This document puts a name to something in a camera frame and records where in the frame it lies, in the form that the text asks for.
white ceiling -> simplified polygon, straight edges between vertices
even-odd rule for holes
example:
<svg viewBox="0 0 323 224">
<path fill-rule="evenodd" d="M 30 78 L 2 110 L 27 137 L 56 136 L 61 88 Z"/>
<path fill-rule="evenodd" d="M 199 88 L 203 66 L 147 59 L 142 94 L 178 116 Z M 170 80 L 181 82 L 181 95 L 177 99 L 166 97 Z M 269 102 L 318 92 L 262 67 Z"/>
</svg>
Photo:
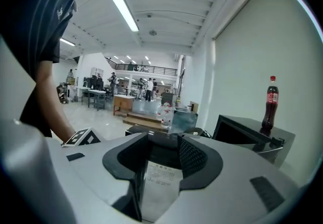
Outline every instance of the white ceiling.
<svg viewBox="0 0 323 224">
<path fill-rule="evenodd" d="M 126 0 L 139 33 L 129 29 L 112 0 L 76 2 L 78 12 L 63 35 L 76 46 L 61 43 L 64 58 L 98 51 L 112 55 L 163 49 L 172 54 L 190 52 L 214 0 Z M 157 35 L 151 36 L 151 30 Z"/>
</svg>

wooden platform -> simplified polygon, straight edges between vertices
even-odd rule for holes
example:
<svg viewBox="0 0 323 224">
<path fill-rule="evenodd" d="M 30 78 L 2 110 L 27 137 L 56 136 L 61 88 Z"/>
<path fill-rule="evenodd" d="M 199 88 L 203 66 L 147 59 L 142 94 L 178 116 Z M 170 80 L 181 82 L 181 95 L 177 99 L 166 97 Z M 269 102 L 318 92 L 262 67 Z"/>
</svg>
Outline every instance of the wooden platform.
<svg viewBox="0 0 323 224">
<path fill-rule="evenodd" d="M 141 119 L 144 121 L 160 124 L 160 120 L 157 120 L 156 117 L 154 116 L 147 116 L 147 115 L 138 114 L 134 112 L 129 112 L 127 116 L 131 118 Z"/>
<path fill-rule="evenodd" d="M 130 112 L 127 114 L 127 117 L 122 120 L 122 122 L 128 125 L 141 125 L 152 130 L 164 133 L 167 132 L 167 130 L 160 126 L 160 121 L 153 116 L 146 116 Z"/>
</svg>

white floor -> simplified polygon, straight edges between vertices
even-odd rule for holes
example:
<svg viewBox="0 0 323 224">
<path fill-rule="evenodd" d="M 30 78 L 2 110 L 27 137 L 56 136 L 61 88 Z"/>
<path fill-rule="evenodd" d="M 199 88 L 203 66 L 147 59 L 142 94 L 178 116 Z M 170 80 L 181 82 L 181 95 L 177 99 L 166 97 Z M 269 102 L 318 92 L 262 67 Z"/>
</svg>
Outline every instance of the white floor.
<svg viewBox="0 0 323 224">
<path fill-rule="evenodd" d="M 88 108 L 87 103 L 81 105 L 81 102 L 70 102 L 62 106 L 75 131 L 93 127 L 106 140 L 112 140 L 125 136 L 125 131 L 131 127 L 122 122 L 122 117 L 114 117 L 112 111 L 107 109 L 110 108 L 109 106 L 99 111 L 93 105 Z"/>
</svg>

gray device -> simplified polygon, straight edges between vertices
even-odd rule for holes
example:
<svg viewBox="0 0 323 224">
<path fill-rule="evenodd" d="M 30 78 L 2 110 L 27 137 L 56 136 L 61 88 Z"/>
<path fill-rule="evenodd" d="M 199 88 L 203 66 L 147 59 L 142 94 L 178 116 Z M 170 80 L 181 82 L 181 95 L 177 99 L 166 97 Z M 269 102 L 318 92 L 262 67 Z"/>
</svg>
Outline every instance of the gray device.
<svg viewBox="0 0 323 224">
<path fill-rule="evenodd" d="M 46 223 L 139 223 L 146 161 L 160 141 L 147 133 L 61 147 L 34 127 L 1 121 L 1 167 Z M 155 223 L 252 223 L 272 214 L 298 188 L 255 152 L 178 134 L 172 166 L 183 172 L 178 198 Z M 67 156 L 84 156 L 69 161 Z"/>
</svg>

black monitor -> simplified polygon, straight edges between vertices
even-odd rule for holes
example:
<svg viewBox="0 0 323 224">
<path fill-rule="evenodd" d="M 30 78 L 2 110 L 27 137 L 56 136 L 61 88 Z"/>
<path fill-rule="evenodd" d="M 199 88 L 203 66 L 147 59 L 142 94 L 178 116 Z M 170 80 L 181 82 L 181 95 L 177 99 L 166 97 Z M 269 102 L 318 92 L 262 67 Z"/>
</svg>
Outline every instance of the black monitor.
<svg viewBox="0 0 323 224">
<path fill-rule="evenodd" d="M 97 86 L 97 77 L 95 75 L 92 75 L 91 77 L 91 88 L 96 89 Z"/>
</svg>

